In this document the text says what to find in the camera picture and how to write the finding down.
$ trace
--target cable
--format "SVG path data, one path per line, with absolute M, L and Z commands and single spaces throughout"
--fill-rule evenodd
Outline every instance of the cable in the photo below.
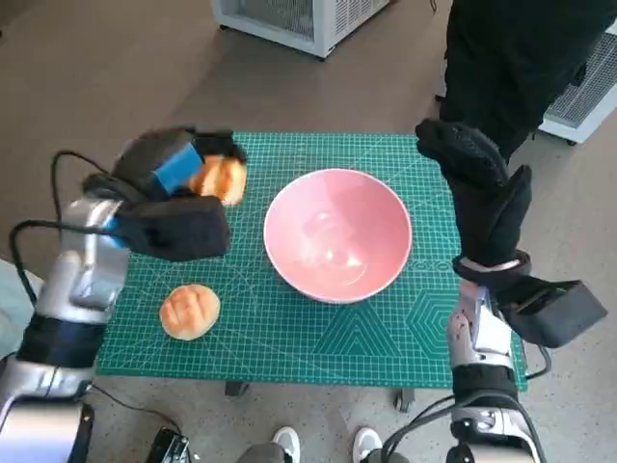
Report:
M 72 157 L 76 157 L 77 159 L 81 159 L 82 161 L 87 162 L 94 168 L 98 169 L 102 174 L 109 175 L 109 172 L 107 172 L 105 169 L 100 167 L 96 162 L 92 161 L 90 158 L 84 156 L 83 154 L 80 154 L 79 152 L 71 151 L 71 150 L 61 150 L 61 151 L 58 151 L 56 154 L 54 154 L 54 157 L 51 160 L 50 180 L 51 180 L 51 197 L 54 202 L 54 213 L 56 214 L 56 220 L 58 222 L 60 222 L 60 218 L 62 214 L 61 209 L 60 209 L 60 194 L 58 193 L 58 162 L 64 156 L 72 156 Z
M 382 454 L 381 454 L 382 462 L 383 463 L 389 462 L 390 457 L 396 451 L 396 448 L 398 447 L 398 445 L 401 443 L 403 438 L 410 432 L 415 431 L 419 427 L 424 426 L 425 424 L 428 424 L 429 422 L 433 422 L 435 420 L 438 420 L 439 418 L 449 415 L 454 410 L 467 407 L 471 405 L 472 403 L 474 403 L 476 400 L 479 400 L 482 398 L 499 398 L 499 399 L 505 400 L 509 402 L 510 404 L 512 404 L 519 412 L 521 412 L 521 415 L 523 415 L 525 423 L 527 424 L 527 427 L 529 428 L 531 439 L 533 440 L 536 446 L 536 450 L 538 452 L 538 457 L 540 458 L 540 462 L 547 463 L 547 458 L 542 448 L 542 444 L 540 443 L 540 437 L 538 436 L 538 431 L 533 425 L 533 421 L 531 420 L 531 417 L 529 417 L 529 414 L 527 413 L 527 411 L 524 409 L 522 405 L 520 405 L 520 403 L 515 398 L 512 398 L 508 394 L 500 393 L 496 391 L 478 391 L 477 393 L 470 395 L 465 400 L 461 400 L 457 403 L 449 405 L 441 410 L 438 410 L 437 412 L 433 412 L 430 415 L 422 416 L 428 410 L 436 407 L 438 404 L 444 403 L 445 398 L 440 399 L 437 402 L 431 404 L 423 412 L 421 412 L 417 417 L 415 417 L 409 424 L 401 427 L 398 431 L 394 432 L 394 434 L 392 434 L 384 442 L 384 446 L 382 447 Z
M 54 222 L 50 220 L 28 219 L 15 225 L 9 233 L 9 249 L 11 251 L 11 257 L 13 258 L 15 270 L 17 271 L 17 276 L 19 277 L 26 294 L 28 294 L 28 299 L 30 299 L 33 306 L 37 305 L 37 294 L 33 290 L 30 280 L 28 280 L 28 276 L 26 275 L 23 260 L 21 259 L 21 254 L 19 253 L 17 238 L 22 231 L 34 228 L 68 230 L 70 232 L 78 232 L 83 234 L 119 236 L 119 234 L 115 231 L 99 229 L 97 227 L 80 227 L 78 225 L 65 224 L 63 222 Z
M 175 428 L 175 431 L 178 434 L 181 434 L 182 436 L 184 435 L 182 433 L 182 428 L 179 426 L 177 421 L 174 420 L 173 418 L 171 418 L 170 416 L 165 415 L 163 412 L 159 412 L 158 410 L 152 410 L 152 409 L 149 409 L 149 408 L 136 407 L 136 406 L 133 406 L 133 405 L 129 405 L 126 402 L 121 401 L 119 398 L 114 397 L 113 395 L 109 394 L 103 388 L 101 388 L 100 386 L 97 386 L 94 383 L 93 383 L 93 389 L 95 391 L 97 391 L 98 393 L 101 393 L 101 394 L 105 395 L 107 398 L 111 399 L 112 401 L 116 402 L 118 405 L 120 405 L 120 406 L 122 406 L 124 408 L 132 410 L 134 412 L 147 413 L 149 415 L 154 415 L 155 417 L 160 418 L 164 422 L 167 422 L 168 424 L 171 424 Z M 189 463 L 191 463 L 192 462 L 191 451 L 189 451 L 188 447 L 186 448 L 186 454 L 188 456 Z
M 532 379 L 539 378 L 540 376 L 544 376 L 545 374 L 550 373 L 552 370 L 552 359 L 550 358 L 549 350 L 546 349 L 543 345 L 535 344 L 538 347 L 538 350 L 542 354 L 542 358 L 544 359 L 544 367 L 538 371 L 533 373 L 529 373 L 525 379 L 527 381 L 531 381 Z

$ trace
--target ventilation grille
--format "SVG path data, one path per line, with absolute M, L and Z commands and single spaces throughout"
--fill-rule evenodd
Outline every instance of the ventilation grille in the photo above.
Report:
M 387 2 L 388 0 L 336 0 L 336 35 L 348 34 Z
M 313 41 L 312 0 L 238 0 L 227 5 L 226 14 L 244 16 Z
M 604 34 L 587 61 L 587 73 L 580 87 L 568 86 L 549 108 L 546 117 L 576 128 L 617 84 L 617 37 Z

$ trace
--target white sneaker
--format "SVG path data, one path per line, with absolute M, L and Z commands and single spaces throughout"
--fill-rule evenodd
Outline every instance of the white sneaker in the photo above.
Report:
M 272 442 L 279 444 L 293 463 L 300 463 L 300 437 L 293 427 L 282 427 L 272 438 Z
M 380 449 L 384 444 L 379 434 L 370 427 L 363 427 L 356 433 L 352 458 L 354 463 L 361 463 L 372 451 Z

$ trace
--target green cutting mat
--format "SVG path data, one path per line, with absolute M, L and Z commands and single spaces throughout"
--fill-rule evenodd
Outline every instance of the green cutting mat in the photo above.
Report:
M 222 259 L 188 263 L 134 256 L 98 356 L 99 374 L 449 388 L 445 323 L 457 299 L 458 254 L 451 197 L 440 170 L 416 151 L 414 136 L 238 133 L 249 156 L 244 201 L 228 210 L 233 239 Z M 309 300 L 270 264 L 263 220 L 291 180 L 325 168 L 367 172 L 410 211 L 410 260 L 380 294 L 350 306 Z M 211 286 L 218 323 L 199 340 L 173 340 L 158 311 L 176 286 Z M 523 356 L 516 342 L 519 383 Z

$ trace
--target table leg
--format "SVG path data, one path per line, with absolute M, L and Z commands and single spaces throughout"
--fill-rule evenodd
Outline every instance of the table leg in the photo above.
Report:
M 416 390 L 406 388 L 399 389 L 394 398 L 394 409 L 397 412 L 408 413 L 414 401 L 416 401 Z
M 225 395 L 227 397 L 241 397 L 249 389 L 249 383 L 242 381 L 226 381 Z

